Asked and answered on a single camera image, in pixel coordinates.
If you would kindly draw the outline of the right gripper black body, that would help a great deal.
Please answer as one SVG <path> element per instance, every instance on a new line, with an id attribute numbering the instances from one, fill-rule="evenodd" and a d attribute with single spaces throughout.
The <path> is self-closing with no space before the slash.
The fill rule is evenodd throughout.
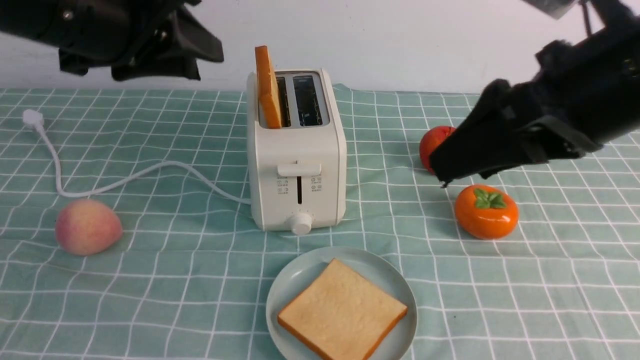
<path id="1" fill-rule="evenodd" d="M 603 27 L 583 41 L 553 41 L 528 82 L 487 84 L 474 108 L 429 156 L 446 187 L 520 166 L 573 160 L 639 128 L 640 23 L 619 0 L 593 0 Z"/>

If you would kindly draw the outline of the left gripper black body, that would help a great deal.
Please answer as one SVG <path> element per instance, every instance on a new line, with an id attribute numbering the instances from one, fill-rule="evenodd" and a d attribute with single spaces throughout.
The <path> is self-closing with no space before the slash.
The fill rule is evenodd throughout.
<path id="1" fill-rule="evenodd" d="M 222 63 L 222 42 L 191 14 L 198 0 L 3 0 L 3 34 L 57 48 L 59 70 L 114 81 L 200 80 L 198 60 Z"/>

